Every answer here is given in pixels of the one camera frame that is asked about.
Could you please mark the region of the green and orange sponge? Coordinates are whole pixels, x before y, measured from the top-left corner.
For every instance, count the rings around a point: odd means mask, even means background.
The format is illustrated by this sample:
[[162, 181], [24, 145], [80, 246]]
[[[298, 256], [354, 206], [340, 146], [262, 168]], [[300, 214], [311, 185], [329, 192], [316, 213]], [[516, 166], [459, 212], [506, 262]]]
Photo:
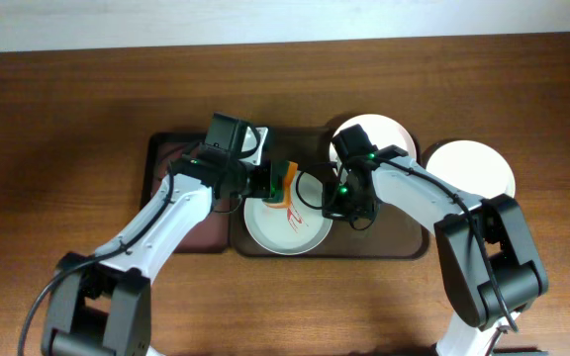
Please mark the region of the green and orange sponge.
[[270, 167], [270, 196], [263, 203], [273, 209], [285, 209], [291, 205], [291, 185], [298, 171], [292, 161], [273, 161]]

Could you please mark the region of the white plate with red stain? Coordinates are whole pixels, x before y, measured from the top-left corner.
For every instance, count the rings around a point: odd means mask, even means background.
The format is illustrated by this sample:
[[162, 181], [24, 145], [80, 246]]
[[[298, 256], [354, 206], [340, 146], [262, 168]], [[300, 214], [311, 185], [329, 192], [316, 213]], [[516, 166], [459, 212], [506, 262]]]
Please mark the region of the white plate with red stain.
[[246, 199], [243, 208], [245, 227], [252, 239], [264, 249], [280, 255], [306, 253], [329, 234], [333, 221], [321, 210], [303, 204], [296, 191], [296, 173], [290, 185], [290, 203], [284, 208], [268, 207], [257, 198]]

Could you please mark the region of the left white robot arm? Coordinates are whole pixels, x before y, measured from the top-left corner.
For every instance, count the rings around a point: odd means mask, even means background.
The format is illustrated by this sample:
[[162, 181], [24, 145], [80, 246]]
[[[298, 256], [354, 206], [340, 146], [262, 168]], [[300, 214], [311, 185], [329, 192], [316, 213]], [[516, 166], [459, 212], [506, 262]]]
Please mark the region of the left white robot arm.
[[228, 153], [183, 154], [155, 195], [89, 256], [66, 254], [44, 288], [45, 355], [153, 355], [151, 286], [175, 248], [219, 198], [281, 203], [297, 166]]

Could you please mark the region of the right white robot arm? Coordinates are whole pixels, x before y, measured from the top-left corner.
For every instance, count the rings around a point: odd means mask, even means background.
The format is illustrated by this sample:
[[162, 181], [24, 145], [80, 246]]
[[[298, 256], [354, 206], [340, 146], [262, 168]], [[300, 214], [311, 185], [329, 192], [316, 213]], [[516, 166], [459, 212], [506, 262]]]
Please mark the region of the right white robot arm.
[[369, 218], [383, 203], [435, 236], [453, 317], [434, 354], [497, 354], [501, 337], [518, 329], [517, 317], [549, 286], [518, 202], [456, 188], [395, 145], [338, 143], [334, 149], [346, 180], [328, 185], [326, 217]]

